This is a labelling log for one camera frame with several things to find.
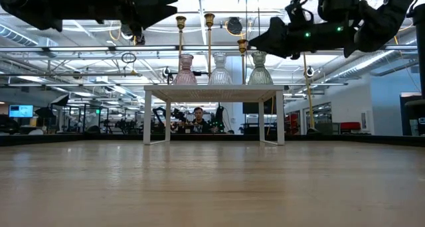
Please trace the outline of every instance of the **shelf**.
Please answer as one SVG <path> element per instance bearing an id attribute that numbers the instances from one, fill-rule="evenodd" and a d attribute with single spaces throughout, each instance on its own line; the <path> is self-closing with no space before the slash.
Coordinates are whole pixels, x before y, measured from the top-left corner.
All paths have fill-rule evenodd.
<path id="1" fill-rule="evenodd" d="M 284 90 L 283 85 L 149 85 L 144 88 L 164 102 L 259 102 Z"/>

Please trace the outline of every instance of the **clear glass vase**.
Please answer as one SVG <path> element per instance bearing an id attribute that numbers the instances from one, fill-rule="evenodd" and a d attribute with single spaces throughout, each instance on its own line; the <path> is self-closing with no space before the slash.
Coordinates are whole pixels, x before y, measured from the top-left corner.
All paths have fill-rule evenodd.
<path id="1" fill-rule="evenodd" d="M 217 52 L 213 54 L 215 69 L 211 74 L 210 81 L 208 84 L 211 85 L 229 85 L 232 84 L 232 77 L 226 70 L 226 54 Z"/>
<path id="2" fill-rule="evenodd" d="M 180 72 L 174 79 L 174 85 L 197 85 L 197 79 L 192 73 L 193 56 L 190 54 L 182 54 L 180 56 Z"/>
<path id="3" fill-rule="evenodd" d="M 253 84 L 273 84 L 272 76 L 264 66 L 266 63 L 266 52 L 256 51 L 252 54 L 255 68 L 251 73 L 249 85 Z"/>

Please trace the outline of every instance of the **table leg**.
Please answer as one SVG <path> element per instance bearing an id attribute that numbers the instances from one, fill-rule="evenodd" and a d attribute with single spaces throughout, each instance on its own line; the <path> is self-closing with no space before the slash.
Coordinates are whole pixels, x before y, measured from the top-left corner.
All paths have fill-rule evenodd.
<path id="1" fill-rule="evenodd" d="M 171 140 L 171 102 L 167 101 L 165 107 L 167 114 L 165 115 L 165 141 Z"/>
<path id="2" fill-rule="evenodd" d="M 143 144 L 151 144 L 152 91 L 145 91 L 145 117 L 143 118 Z"/>
<path id="3" fill-rule="evenodd" d="M 264 102 L 261 100 L 258 102 L 258 131 L 260 132 L 260 141 L 265 141 L 264 133 Z"/>
<path id="4" fill-rule="evenodd" d="M 285 113 L 283 91 L 276 91 L 276 112 L 278 115 L 278 145 L 285 145 Z"/>

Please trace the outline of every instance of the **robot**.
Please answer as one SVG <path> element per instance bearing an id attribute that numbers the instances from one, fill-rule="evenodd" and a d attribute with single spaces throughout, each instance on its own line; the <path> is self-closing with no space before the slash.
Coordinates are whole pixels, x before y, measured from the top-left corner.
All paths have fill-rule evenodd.
<path id="1" fill-rule="evenodd" d="M 374 52 L 396 35 L 413 0 L 384 0 L 378 9 L 360 0 L 319 0 L 317 11 L 325 21 L 320 24 L 315 24 L 313 13 L 303 8 L 306 2 L 293 0 L 285 8 L 291 22 L 271 18 L 268 31 L 250 40 L 249 45 L 293 60 L 301 52 L 336 48 L 344 48 L 345 58 L 356 50 Z"/>
<path id="2" fill-rule="evenodd" d="M 62 31 L 63 20 L 120 20 L 128 33 L 143 42 L 142 31 L 177 13 L 168 4 L 178 0 L 0 0 L 2 8 L 39 30 Z"/>

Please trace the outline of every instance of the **man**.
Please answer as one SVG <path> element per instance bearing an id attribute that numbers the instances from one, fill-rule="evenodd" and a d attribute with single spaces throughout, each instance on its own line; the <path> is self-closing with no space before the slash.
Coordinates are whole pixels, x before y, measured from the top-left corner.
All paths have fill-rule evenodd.
<path id="1" fill-rule="evenodd" d="M 210 133 L 210 125 L 203 119 L 204 110 L 200 107 L 195 108 L 195 119 L 192 121 L 194 133 Z"/>

